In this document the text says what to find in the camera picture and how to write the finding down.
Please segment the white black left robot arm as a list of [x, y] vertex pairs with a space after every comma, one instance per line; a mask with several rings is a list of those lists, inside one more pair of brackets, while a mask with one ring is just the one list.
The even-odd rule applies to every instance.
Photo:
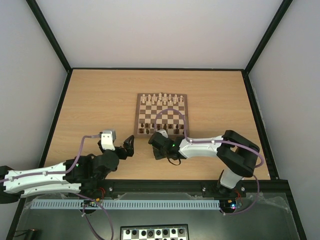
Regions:
[[98, 182], [115, 172], [120, 160], [134, 155], [135, 137], [129, 136], [121, 146], [114, 146], [114, 138], [108, 131], [92, 137], [100, 139], [100, 155], [82, 155], [84, 143], [81, 142], [75, 158], [49, 167], [14, 170], [6, 165], [1, 166], [1, 204], [48, 193], [73, 193], [93, 198], [99, 188]]

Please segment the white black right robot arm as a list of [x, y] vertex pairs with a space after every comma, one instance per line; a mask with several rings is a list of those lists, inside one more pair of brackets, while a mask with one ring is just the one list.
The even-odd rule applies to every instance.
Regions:
[[195, 157], [219, 158], [226, 166], [221, 172], [216, 190], [229, 196], [243, 178], [254, 176], [265, 160], [260, 148], [233, 130], [211, 138], [190, 138], [187, 135], [171, 139], [165, 130], [157, 130], [149, 139], [156, 160], [184, 160]]

